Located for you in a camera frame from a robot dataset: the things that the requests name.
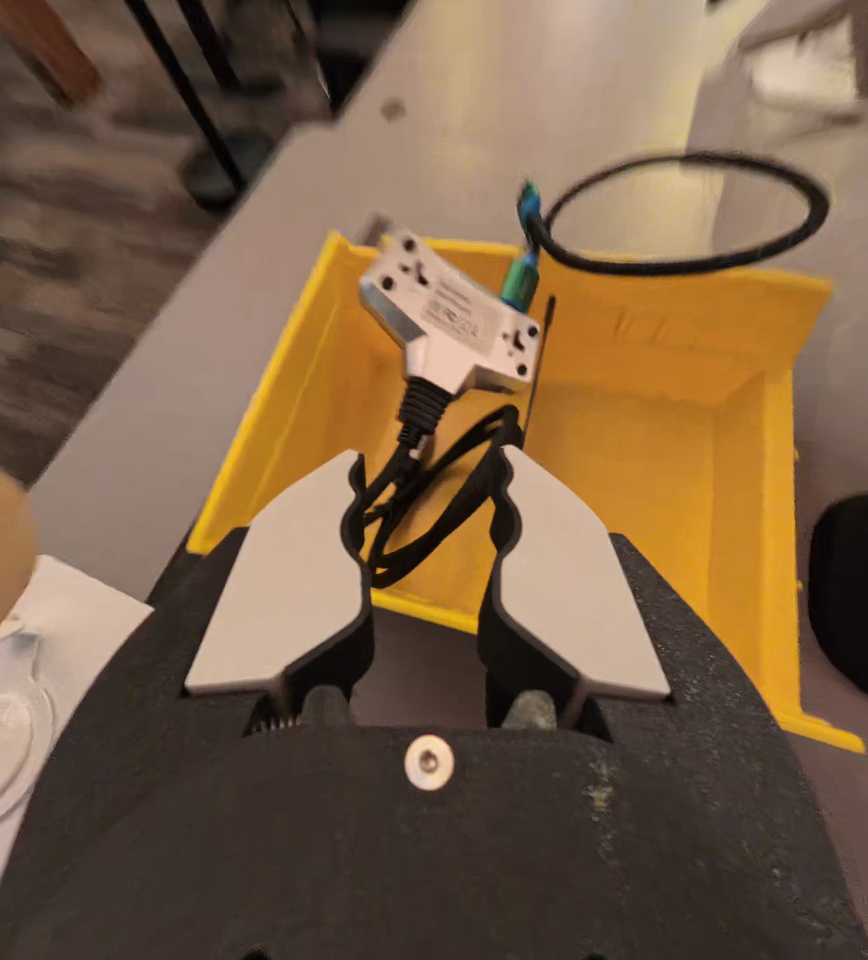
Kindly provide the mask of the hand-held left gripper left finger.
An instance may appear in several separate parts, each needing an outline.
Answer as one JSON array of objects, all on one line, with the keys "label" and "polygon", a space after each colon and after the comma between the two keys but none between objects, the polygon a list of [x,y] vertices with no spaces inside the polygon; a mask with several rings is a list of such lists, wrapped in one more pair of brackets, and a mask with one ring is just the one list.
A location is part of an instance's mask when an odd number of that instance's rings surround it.
[{"label": "hand-held left gripper left finger", "polygon": [[185,678],[192,696],[259,693],[277,722],[352,722],[375,636],[365,460],[345,450],[249,523]]}]

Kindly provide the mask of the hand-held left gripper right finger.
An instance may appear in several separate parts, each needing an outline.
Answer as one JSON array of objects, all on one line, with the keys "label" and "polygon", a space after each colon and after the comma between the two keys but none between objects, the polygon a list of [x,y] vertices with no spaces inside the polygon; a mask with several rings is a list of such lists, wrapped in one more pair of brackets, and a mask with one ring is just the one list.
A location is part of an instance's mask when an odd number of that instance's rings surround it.
[{"label": "hand-held left gripper right finger", "polygon": [[672,687],[609,532],[523,450],[500,447],[491,481],[495,557],[478,614],[490,724],[536,690],[557,724],[597,696],[660,703]]}]

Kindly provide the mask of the large yellow plastic bin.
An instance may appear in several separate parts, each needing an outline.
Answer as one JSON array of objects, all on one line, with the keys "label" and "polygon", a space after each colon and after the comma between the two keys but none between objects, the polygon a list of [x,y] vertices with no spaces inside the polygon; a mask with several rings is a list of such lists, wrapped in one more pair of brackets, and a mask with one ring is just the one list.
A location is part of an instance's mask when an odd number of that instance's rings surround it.
[{"label": "large yellow plastic bin", "polygon": [[[378,255],[328,234],[189,552],[344,450],[368,479],[392,454],[402,353],[358,295]],[[781,270],[638,280],[542,258],[531,317],[556,309],[525,450],[704,620],[783,730],[864,754],[801,703],[792,372],[833,288]]]}]

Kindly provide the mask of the silver adapter box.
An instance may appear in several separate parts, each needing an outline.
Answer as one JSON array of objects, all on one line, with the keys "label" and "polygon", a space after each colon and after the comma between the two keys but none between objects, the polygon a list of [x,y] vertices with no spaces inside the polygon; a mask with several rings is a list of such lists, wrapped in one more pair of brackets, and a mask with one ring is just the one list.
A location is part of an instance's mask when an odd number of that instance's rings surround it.
[{"label": "silver adapter box", "polygon": [[358,284],[360,303],[398,344],[405,379],[453,399],[516,393],[536,372],[540,325],[453,267],[419,236],[389,233]]}]

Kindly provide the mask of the white paper sheet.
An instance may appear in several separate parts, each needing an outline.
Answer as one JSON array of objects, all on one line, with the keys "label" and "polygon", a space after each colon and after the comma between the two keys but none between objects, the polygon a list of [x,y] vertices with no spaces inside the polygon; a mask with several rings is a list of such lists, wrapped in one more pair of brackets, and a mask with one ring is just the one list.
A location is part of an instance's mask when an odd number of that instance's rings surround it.
[{"label": "white paper sheet", "polygon": [[52,750],[93,683],[150,612],[150,606],[56,558],[37,558],[0,633],[15,618],[40,633],[36,676],[53,700],[55,733],[28,798],[0,821],[0,882]]}]

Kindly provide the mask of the black metal stand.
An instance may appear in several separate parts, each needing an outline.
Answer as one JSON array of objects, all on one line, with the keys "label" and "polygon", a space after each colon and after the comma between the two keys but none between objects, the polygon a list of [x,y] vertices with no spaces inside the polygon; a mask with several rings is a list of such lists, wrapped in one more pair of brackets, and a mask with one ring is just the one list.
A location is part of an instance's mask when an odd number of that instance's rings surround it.
[{"label": "black metal stand", "polygon": [[[275,150],[275,138],[257,126],[228,131],[217,126],[148,2],[125,1],[124,6],[200,133],[200,148],[179,169],[185,192],[201,210],[229,212],[260,175]],[[177,1],[176,6],[220,92],[245,93],[205,3]]]}]

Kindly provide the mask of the brown wooden leg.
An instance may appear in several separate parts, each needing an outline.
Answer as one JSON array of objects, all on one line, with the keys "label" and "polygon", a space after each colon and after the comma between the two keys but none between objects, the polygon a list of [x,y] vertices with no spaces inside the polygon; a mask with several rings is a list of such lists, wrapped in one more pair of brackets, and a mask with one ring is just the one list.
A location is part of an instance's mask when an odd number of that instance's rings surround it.
[{"label": "brown wooden leg", "polygon": [[0,35],[45,90],[66,107],[85,107],[101,75],[48,1],[0,1]]}]

